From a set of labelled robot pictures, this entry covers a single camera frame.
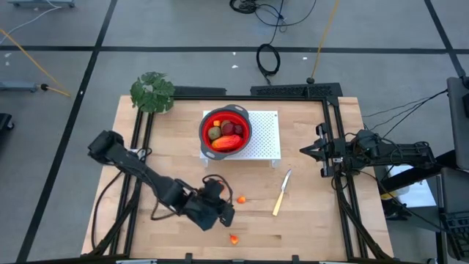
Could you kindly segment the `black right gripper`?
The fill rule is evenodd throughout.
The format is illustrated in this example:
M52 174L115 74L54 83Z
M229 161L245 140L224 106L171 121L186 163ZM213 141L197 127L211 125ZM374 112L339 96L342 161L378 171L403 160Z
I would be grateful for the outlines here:
M321 176L332 177L335 163L341 163L345 156L345 140L328 139L330 132L325 122L316 127L319 139L313 144L300 148L300 152L322 162Z

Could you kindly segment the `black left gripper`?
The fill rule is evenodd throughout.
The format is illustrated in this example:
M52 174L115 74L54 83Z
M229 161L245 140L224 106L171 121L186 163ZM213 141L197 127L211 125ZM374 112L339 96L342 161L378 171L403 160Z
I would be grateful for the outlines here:
M207 231L220 221L225 227L230 227L235 215L232 203L225 199L192 196L182 208L182 214L186 215L194 224L203 231Z

